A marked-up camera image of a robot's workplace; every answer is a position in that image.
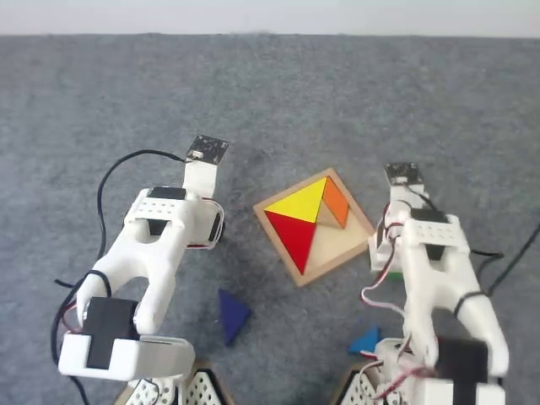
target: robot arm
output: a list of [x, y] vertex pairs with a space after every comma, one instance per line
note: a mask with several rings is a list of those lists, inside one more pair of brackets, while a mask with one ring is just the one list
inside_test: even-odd
[[[415, 164], [388, 165], [386, 174], [391, 201], [370, 238], [371, 268], [383, 269], [393, 253], [389, 271], [403, 275], [403, 332], [411, 353], [400, 352], [405, 343], [396, 344], [396, 339], [377, 345], [385, 381], [379, 388], [385, 390], [403, 370], [426, 366], [437, 370], [438, 378], [407, 380], [399, 390], [414, 405], [469, 403], [459, 399], [463, 392], [476, 392], [467, 394], [476, 397], [470, 403], [504, 404], [504, 390], [496, 381], [508, 370], [508, 346], [491, 302], [481, 292], [458, 218], [424, 206], [427, 194]], [[472, 339], [436, 336], [434, 308], [453, 311]]]
[[[212, 196], [227, 146], [197, 137], [182, 188], [158, 186], [138, 194], [120, 234], [78, 290], [82, 332], [64, 337], [62, 374], [129, 381], [191, 372], [195, 353], [189, 342], [150, 335], [165, 317], [186, 249], [212, 249], [221, 236], [224, 212]], [[111, 297], [140, 277], [148, 280], [140, 302]]]

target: tangram puzzle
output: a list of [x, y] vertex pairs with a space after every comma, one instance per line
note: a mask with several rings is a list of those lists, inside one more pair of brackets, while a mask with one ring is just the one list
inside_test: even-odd
[[299, 286], [365, 251], [374, 233], [334, 169], [326, 169], [254, 209]]

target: blue puzzle piece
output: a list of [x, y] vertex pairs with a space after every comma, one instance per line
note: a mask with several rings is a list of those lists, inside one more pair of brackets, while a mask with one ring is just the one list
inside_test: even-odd
[[224, 289], [219, 289], [219, 309], [225, 344], [230, 345], [244, 326], [251, 310]]
[[378, 327], [372, 327], [362, 337], [359, 337], [348, 347], [348, 352], [352, 354], [360, 353], [361, 350], [367, 352], [375, 351], [376, 344], [381, 340]]

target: gray carpet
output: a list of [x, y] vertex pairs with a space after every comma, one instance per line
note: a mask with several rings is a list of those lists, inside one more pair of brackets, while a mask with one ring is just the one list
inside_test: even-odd
[[[99, 244], [97, 182], [127, 152], [186, 151], [205, 133], [231, 142], [216, 198], [226, 240], [190, 251], [163, 334], [215, 364], [238, 405], [326, 404], [357, 360], [348, 344], [392, 313], [357, 300], [366, 255], [297, 289], [252, 205], [333, 166], [373, 223], [388, 199], [382, 166], [417, 161], [433, 199], [471, 245], [516, 252], [540, 219], [540, 41], [346, 36], [0, 38], [1, 403], [79, 403], [51, 362], [49, 326]], [[105, 189], [111, 239], [140, 188], [180, 184], [182, 167], [142, 157]], [[508, 262], [491, 267], [486, 282]], [[540, 249], [494, 296], [510, 345], [508, 403], [538, 404]], [[253, 317], [222, 343], [217, 289]], [[137, 298], [142, 283], [122, 296]], [[378, 296], [402, 303], [402, 284]], [[451, 332], [450, 316], [437, 316]], [[121, 386], [86, 381], [93, 404]]]

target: red triangle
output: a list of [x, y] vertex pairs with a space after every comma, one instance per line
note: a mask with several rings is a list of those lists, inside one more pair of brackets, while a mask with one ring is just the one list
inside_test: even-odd
[[316, 224], [279, 213], [266, 211], [265, 213], [300, 274], [303, 275], [307, 257], [310, 255], [311, 241], [313, 240], [313, 234], [315, 234]]

